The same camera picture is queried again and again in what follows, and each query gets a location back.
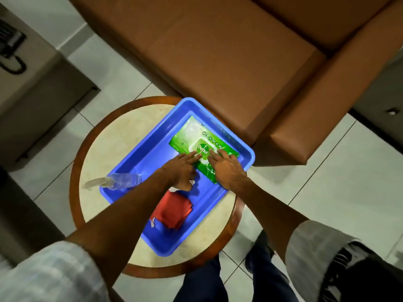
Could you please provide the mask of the grey side cabinet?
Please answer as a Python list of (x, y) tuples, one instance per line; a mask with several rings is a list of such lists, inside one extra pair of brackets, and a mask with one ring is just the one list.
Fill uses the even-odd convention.
[[(95, 84), (22, 19), (0, 3), (0, 19), (27, 36), (16, 50), (21, 75), (0, 68), (0, 167), (13, 167)], [(12, 70), (12, 57), (0, 61)]]

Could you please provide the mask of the round wood rimmed table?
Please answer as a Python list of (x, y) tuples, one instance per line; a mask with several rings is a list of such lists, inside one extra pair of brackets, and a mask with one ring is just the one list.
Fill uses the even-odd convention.
[[(97, 189), (84, 192), (81, 185), (111, 171), (179, 101), (173, 96), (131, 101), (108, 114), (90, 131), (75, 157), (70, 178), (69, 203), (76, 228), (109, 206)], [(242, 200), (227, 193), (168, 257), (157, 256), (139, 239), (123, 274), (145, 279), (169, 278), (199, 268), (232, 239), (243, 210)]]

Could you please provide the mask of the black corded telephone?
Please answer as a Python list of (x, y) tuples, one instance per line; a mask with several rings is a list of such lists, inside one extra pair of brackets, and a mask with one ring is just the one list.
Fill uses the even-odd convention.
[(12, 70), (0, 61), (0, 68), (12, 75), (21, 75), (27, 70), (26, 63), (15, 55), (16, 50), (24, 43), (27, 36), (7, 22), (0, 19), (0, 56), (5, 59), (14, 58), (20, 65), (17, 70)]

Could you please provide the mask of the person's left hand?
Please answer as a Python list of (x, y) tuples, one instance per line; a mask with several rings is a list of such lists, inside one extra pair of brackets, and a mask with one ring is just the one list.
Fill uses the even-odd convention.
[(192, 151), (187, 154), (180, 153), (165, 163), (161, 167), (161, 170), (168, 181), (168, 189), (170, 187), (184, 189), (184, 175), (186, 173), (196, 173), (194, 165), (201, 159), (201, 157), (201, 153)]

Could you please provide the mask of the person's right forearm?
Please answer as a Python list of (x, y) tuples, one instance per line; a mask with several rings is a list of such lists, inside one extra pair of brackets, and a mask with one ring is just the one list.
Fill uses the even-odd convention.
[(261, 189), (245, 173), (230, 179), (229, 183), (229, 189), (249, 207), (275, 251), (286, 263), (286, 251), (292, 234), (309, 219)]

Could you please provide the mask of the black striped garment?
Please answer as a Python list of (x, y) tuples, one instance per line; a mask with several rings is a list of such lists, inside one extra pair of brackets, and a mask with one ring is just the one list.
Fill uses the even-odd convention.
[(330, 262), (318, 302), (403, 302), (403, 270), (350, 242)]

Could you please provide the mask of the green wet wipes packet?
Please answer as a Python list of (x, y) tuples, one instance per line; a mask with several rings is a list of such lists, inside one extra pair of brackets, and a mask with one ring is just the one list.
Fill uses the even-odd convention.
[(188, 154), (197, 151), (197, 154), (202, 154), (195, 167), (214, 184), (217, 181), (215, 170), (208, 161), (209, 151), (217, 152), (218, 149), (223, 149), (228, 155), (239, 157), (238, 151), (207, 129), (194, 116), (189, 117), (184, 126), (172, 137), (169, 145), (178, 153)]

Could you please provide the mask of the white paper scrap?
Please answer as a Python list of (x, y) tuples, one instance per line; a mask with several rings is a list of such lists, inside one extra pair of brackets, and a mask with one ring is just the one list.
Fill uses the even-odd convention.
[[(190, 189), (192, 189), (194, 183), (195, 183), (195, 180), (190, 180), (190, 181), (189, 181), (189, 184), (191, 185), (191, 188), (190, 188)], [(169, 188), (169, 191), (170, 191), (170, 192), (173, 192), (173, 193), (174, 193), (174, 192), (177, 192), (177, 191), (185, 191), (185, 192), (188, 192), (188, 191), (190, 191), (190, 189), (189, 189), (189, 190), (183, 190), (183, 189), (180, 189), (180, 188), (177, 188), (177, 187), (170, 187), (170, 188)]]

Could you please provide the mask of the person's right hand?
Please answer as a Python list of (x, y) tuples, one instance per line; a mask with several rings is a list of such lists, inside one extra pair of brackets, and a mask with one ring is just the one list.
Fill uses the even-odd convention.
[(251, 182), (238, 159), (237, 162), (221, 162), (211, 166), (214, 169), (216, 181), (233, 193), (238, 193), (245, 184)]

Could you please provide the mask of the brown leather sofa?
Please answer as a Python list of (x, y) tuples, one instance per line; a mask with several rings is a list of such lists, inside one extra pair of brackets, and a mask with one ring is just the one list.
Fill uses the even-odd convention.
[(306, 165), (403, 46), (403, 0), (69, 0), (159, 86), (255, 152)]

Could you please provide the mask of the blue plastic tray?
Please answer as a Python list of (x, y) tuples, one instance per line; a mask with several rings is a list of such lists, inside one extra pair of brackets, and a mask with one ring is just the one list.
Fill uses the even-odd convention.
[[(178, 155), (169, 142), (190, 116), (194, 116), (207, 129), (238, 151), (238, 161), (245, 171), (254, 163), (255, 152), (251, 147), (198, 101), (187, 97), (182, 99), (109, 174), (136, 173), (141, 175), (142, 181), (147, 179), (164, 163)], [(178, 230), (173, 230), (158, 221), (152, 228), (149, 221), (143, 230), (141, 237), (158, 256), (170, 256), (228, 192), (220, 184), (210, 181), (199, 170), (197, 173), (195, 187), (189, 192), (179, 192), (193, 205), (193, 210), (184, 224)]]

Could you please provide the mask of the person's left forearm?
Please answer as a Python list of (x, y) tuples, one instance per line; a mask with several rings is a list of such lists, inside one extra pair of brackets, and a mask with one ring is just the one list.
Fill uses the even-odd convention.
[(160, 168), (67, 237), (90, 255), (108, 289), (128, 264), (157, 204), (177, 182), (173, 172)]

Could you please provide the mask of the grey cabinet with knob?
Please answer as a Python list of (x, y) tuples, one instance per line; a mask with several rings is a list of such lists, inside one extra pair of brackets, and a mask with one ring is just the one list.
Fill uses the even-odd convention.
[(349, 115), (403, 155), (403, 47), (349, 110)]

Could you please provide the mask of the black shoe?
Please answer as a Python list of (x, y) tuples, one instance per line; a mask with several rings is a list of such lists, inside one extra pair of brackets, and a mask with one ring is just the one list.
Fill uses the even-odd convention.
[(275, 252), (264, 230), (260, 232), (245, 258), (245, 267), (253, 276), (259, 271), (266, 270), (272, 264)]

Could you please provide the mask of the dark blue jeans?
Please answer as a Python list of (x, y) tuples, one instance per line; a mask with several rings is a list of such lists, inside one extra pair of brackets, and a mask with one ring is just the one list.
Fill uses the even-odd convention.
[[(219, 256), (185, 275), (173, 302), (229, 302)], [(285, 275), (272, 263), (253, 276), (252, 302), (299, 302)]]

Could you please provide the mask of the white shirt sleeve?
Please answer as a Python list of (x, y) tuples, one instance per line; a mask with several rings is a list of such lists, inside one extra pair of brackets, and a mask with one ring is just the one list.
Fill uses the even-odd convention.
[(317, 302), (326, 271), (349, 243), (361, 242), (322, 223), (307, 220), (291, 234), (285, 266), (291, 283), (305, 302)]
[(110, 302), (90, 255), (74, 243), (53, 243), (0, 277), (0, 302)]

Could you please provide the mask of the clear spray bottle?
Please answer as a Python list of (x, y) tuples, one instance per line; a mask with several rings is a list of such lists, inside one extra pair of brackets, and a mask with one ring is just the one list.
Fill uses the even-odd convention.
[(111, 173), (105, 177), (90, 180), (82, 185), (83, 189), (102, 187), (109, 190), (123, 190), (136, 187), (141, 183), (141, 175), (136, 173)]

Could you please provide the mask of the red folded cloth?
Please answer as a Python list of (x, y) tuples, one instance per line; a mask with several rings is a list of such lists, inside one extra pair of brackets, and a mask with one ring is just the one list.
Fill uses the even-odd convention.
[(192, 210), (189, 199), (178, 192), (167, 191), (149, 218), (151, 227), (156, 226), (157, 220), (168, 229), (178, 230)]

